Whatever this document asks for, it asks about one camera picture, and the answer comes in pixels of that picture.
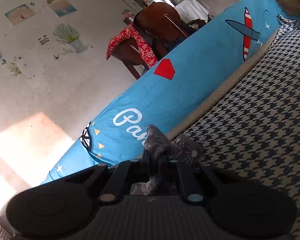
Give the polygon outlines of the grey patterned fleece garment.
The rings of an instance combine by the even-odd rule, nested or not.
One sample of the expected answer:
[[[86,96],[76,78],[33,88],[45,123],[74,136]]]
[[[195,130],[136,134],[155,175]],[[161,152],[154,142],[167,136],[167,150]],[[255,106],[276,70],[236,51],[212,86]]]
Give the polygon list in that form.
[[[164,174],[171,175],[168,169],[159,169],[159,161],[176,160],[178,162],[196,165],[204,153],[204,147],[186,137],[179,135],[175,141],[170,141],[160,129],[154,125],[147,126],[147,139],[143,145],[149,153],[149,180],[135,183],[130,188],[131,195],[137,196],[174,196],[177,186]]]

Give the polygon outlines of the houndstooth sofa cushion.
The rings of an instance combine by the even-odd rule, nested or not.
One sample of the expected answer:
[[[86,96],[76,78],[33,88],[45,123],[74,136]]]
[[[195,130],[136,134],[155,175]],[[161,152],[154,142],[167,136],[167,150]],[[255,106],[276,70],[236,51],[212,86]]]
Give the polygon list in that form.
[[[261,59],[183,135],[211,164],[279,190],[297,206],[300,239],[300,21],[277,16]]]

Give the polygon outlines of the blue cartoon print pillow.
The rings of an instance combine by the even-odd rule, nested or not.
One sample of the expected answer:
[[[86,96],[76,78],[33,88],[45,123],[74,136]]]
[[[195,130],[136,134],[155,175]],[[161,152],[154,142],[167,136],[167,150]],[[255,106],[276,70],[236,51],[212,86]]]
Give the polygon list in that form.
[[[261,47],[284,14],[277,0],[241,0],[174,48],[93,118],[49,171],[51,182],[143,152],[149,124],[168,133]]]

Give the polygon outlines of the dark wooden chair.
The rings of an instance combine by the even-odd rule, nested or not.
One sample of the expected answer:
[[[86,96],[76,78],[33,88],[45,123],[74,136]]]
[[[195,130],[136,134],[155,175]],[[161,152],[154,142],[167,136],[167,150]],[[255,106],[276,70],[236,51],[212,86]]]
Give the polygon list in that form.
[[[160,59],[188,38],[178,12],[167,3],[152,3],[135,16],[133,24],[153,38]]]
[[[111,56],[120,60],[137,80],[145,72],[147,72],[147,70],[149,70],[149,66],[141,58],[141,54],[139,53],[139,49],[134,38],[128,38],[120,42],[113,50]],[[135,68],[135,66],[139,65],[144,67],[142,74],[139,74]]]

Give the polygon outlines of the red floral cloth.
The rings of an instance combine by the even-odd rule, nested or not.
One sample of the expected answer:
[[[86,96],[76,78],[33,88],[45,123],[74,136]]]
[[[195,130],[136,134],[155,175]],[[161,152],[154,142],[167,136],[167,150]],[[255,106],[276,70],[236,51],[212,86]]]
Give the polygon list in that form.
[[[149,68],[152,68],[158,62],[158,59],[153,53],[151,46],[141,36],[138,30],[134,27],[133,23],[127,25],[125,29],[123,29],[119,34],[110,40],[106,52],[106,60],[110,58],[114,49],[119,45],[120,42],[129,38],[132,38],[136,41],[141,58],[149,66]]]

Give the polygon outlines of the white tablecloth table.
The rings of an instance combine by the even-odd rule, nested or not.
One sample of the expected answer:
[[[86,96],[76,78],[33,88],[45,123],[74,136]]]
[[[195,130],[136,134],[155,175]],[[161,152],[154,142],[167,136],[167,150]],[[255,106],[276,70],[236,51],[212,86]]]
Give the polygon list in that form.
[[[174,8],[184,23],[194,20],[204,20],[206,23],[208,21],[210,7],[201,0],[183,0]]]

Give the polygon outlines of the lavender wall sticker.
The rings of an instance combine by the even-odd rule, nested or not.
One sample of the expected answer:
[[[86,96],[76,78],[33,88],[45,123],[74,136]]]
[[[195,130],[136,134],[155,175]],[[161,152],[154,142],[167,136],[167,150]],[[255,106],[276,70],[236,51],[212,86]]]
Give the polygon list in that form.
[[[77,31],[77,29],[73,28],[69,24],[57,25],[53,34],[59,43],[70,45],[77,54],[83,53],[88,49],[88,46],[83,44],[83,42],[80,40],[80,33]]]

